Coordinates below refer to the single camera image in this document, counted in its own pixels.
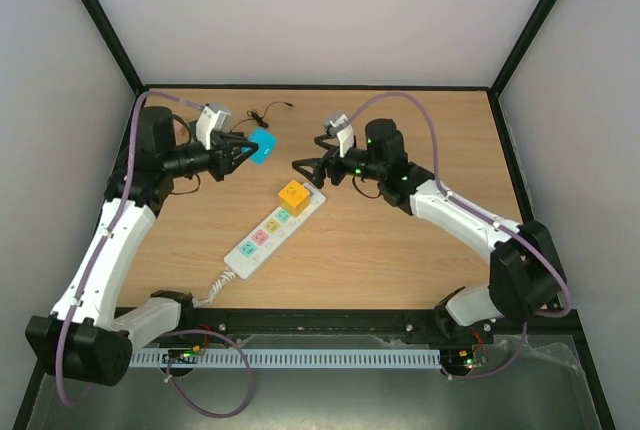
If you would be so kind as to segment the blue cube plug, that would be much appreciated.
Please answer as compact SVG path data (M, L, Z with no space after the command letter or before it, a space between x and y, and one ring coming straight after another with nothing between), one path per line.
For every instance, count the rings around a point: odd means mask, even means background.
M277 144L277 138L263 128L256 128L246 137L246 140L257 145L257 149L253 151L251 148L244 148L243 152L249 152L248 161L256 165L262 165L271 156Z

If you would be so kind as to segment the yellow cube plug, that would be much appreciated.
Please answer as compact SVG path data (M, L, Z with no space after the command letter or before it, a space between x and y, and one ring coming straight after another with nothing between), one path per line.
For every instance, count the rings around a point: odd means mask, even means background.
M291 180L278 193L279 205L292 217L299 217L311 201L310 191L296 180Z

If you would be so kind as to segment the white power strip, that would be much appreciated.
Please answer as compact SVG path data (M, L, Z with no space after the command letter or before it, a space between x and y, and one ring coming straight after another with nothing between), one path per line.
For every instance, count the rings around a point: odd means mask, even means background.
M237 278L246 280L298 231L326 202L326 197L309 183L310 204L297 217L283 207L276 207L240 243L227 253L223 261Z

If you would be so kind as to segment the pink cube plug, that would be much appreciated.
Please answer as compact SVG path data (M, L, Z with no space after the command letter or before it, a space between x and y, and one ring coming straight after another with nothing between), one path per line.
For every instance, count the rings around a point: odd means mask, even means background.
M188 128L188 125L180 123L177 120L174 120L173 130L174 130L175 140L177 144L187 143L191 140L190 130Z

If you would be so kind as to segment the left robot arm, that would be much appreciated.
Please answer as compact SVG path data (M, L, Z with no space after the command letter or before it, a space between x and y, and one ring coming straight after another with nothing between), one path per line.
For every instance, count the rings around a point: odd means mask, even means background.
M100 221L82 263L50 315L34 316L25 335L44 371L114 386L133 353L166 332L195 324L189 293L160 290L146 303L117 316L116 304L129 268L165 200L180 178L210 174L221 181L258 149L223 128L230 112L203 107L190 123L189 140L176 141L178 116L166 107L138 111L130 143L111 174Z

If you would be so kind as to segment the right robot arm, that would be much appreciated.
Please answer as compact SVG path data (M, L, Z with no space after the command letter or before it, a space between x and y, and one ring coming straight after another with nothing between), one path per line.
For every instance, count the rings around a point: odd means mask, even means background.
M324 155L295 160L292 167L316 188L337 186L347 176L372 180L390 206L440 227L488 263L486 285L461 287L436 305L434 324L443 339L458 341L485 320L522 325L536 315L564 315L550 306L568 287L543 224L501 218L445 187L434 172L410 161L391 119L370 121L365 137L365 147L358 147L346 118L332 120L314 139Z

